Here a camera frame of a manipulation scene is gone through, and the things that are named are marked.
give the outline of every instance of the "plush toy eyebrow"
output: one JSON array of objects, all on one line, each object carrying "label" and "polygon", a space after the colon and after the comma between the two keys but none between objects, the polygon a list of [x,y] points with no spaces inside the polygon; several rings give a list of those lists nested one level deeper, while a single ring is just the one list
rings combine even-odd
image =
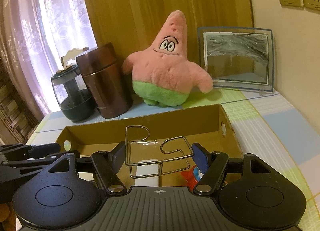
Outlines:
[{"label": "plush toy eyebrow", "polygon": [[177,38],[176,38],[175,36],[169,35],[169,36],[167,36],[167,37],[164,37],[164,39],[165,39],[165,38],[169,38],[169,37],[173,37],[173,38],[176,40],[177,44],[179,44],[179,42],[178,42],[178,40],[177,40]]}]

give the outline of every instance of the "thermos lid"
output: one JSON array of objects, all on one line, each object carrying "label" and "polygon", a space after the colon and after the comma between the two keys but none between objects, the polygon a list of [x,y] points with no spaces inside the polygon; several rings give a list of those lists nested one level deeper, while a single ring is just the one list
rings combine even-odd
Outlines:
[{"label": "thermos lid", "polygon": [[117,62],[116,52],[111,43],[100,48],[87,50],[76,57],[83,76],[96,73]]},{"label": "thermos lid", "polygon": [[64,84],[80,75],[78,65],[69,65],[58,70],[52,77],[51,81],[54,85]]}]

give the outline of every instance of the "pink starfish plush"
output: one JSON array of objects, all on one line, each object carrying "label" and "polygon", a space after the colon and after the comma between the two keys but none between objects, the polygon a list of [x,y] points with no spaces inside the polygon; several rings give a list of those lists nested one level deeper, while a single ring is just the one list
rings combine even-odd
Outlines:
[{"label": "pink starfish plush", "polygon": [[133,89],[148,105],[181,105],[193,86],[202,93],[212,90],[211,76],[187,59],[187,23],[181,11],[172,12],[151,46],[129,55],[122,70],[132,71]]}]

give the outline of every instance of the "plaid tablecloth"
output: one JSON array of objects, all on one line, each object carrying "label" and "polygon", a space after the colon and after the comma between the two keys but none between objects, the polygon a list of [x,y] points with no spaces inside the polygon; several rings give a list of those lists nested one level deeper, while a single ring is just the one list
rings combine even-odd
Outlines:
[{"label": "plaid tablecloth", "polygon": [[[320,136],[278,92],[260,97],[255,92],[216,89],[209,94],[191,93],[180,107],[147,106],[140,99],[117,120],[174,109],[222,104],[244,153],[254,153],[297,185],[307,198],[299,224],[304,231],[320,230]],[[97,112],[81,124],[106,121]],[[75,125],[62,112],[47,115],[28,144],[54,142],[62,129]]]}]

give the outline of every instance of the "metal wire holder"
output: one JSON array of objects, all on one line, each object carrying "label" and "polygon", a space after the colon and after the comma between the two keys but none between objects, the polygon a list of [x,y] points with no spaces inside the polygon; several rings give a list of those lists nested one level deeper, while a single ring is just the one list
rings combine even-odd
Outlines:
[{"label": "metal wire holder", "polygon": [[[129,132],[129,128],[143,128],[145,129],[147,132],[148,132],[148,136],[141,139],[141,140],[131,140],[129,141],[128,140],[128,132]],[[185,136],[178,136],[178,137],[173,137],[173,138],[169,138],[169,139],[166,139],[165,141],[163,141],[160,145],[160,151],[163,153],[163,154],[171,154],[171,153],[175,153],[175,152],[180,152],[182,156],[179,156],[179,157],[174,157],[174,158],[170,158],[170,159],[164,159],[164,160],[158,160],[158,161],[153,161],[153,162],[132,162],[131,161],[131,143],[132,142],[142,142],[142,141],[145,141],[149,138],[150,136],[150,131],[147,127],[143,126],[143,125],[129,125],[125,128],[125,150],[126,150],[126,154],[125,154],[125,164],[129,167],[129,171],[130,171],[130,177],[131,178],[148,178],[148,177],[155,177],[155,176],[160,176],[160,175],[165,175],[165,174],[170,174],[170,173],[174,173],[174,172],[178,172],[178,171],[182,171],[182,170],[186,170],[186,169],[189,169],[190,168],[190,163],[188,162],[187,158],[189,157],[192,157],[194,156],[194,152],[191,148],[191,145],[190,143],[188,142],[187,138]],[[185,155],[184,152],[181,150],[181,149],[176,149],[176,150],[173,150],[173,151],[164,151],[163,150],[163,146],[169,142],[169,141],[172,141],[172,140],[175,140],[175,139],[184,139],[185,143],[187,144],[188,148],[190,149],[190,154],[187,154]],[[171,171],[166,171],[166,172],[162,172],[162,167],[163,167],[163,164],[166,163],[166,162],[172,162],[172,161],[177,161],[177,160],[185,160],[186,161],[186,164],[187,166],[186,167],[183,167],[183,168],[180,168],[180,169],[177,169],[177,170],[171,170]],[[139,175],[139,176],[134,176],[133,173],[132,173],[132,167],[134,166],[141,166],[141,165],[152,165],[152,164],[157,164],[159,163],[159,171],[158,173],[154,173],[154,174],[147,174],[147,175]]]}]

